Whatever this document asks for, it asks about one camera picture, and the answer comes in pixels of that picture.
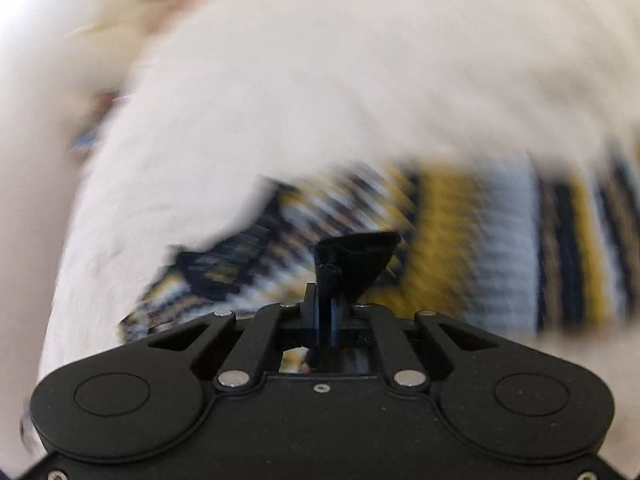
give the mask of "screw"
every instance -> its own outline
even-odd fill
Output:
[[[427,376],[418,370],[400,370],[394,375],[394,381],[400,386],[420,386],[426,380]]]
[[[249,374],[242,370],[227,370],[218,376],[218,382],[223,386],[228,386],[229,388],[244,386],[249,382],[249,379],[251,379]]]
[[[328,384],[320,383],[314,386],[314,391],[317,394],[327,394],[331,391],[331,386]]]

